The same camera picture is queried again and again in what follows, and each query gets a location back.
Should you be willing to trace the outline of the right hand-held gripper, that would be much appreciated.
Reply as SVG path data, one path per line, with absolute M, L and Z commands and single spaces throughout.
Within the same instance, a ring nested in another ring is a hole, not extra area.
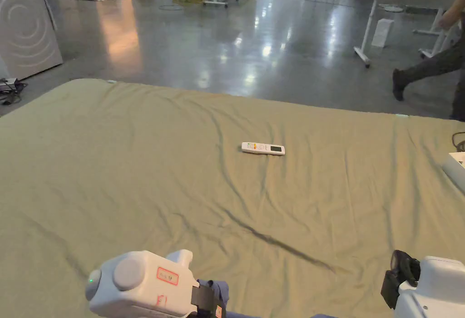
M 395 250 L 381 296 L 395 318 L 463 318 L 465 266 L 460 261 L 433 256 L 419 261 Z

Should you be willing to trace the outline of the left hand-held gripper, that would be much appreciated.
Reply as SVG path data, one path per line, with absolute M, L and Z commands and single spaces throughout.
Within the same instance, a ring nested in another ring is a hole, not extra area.
M 132 251 L 103 263 L 85 286 L 89 309 L 103 318 L 224 318 L 225 296 L 200 283 L 181 249 L 166 257 Z

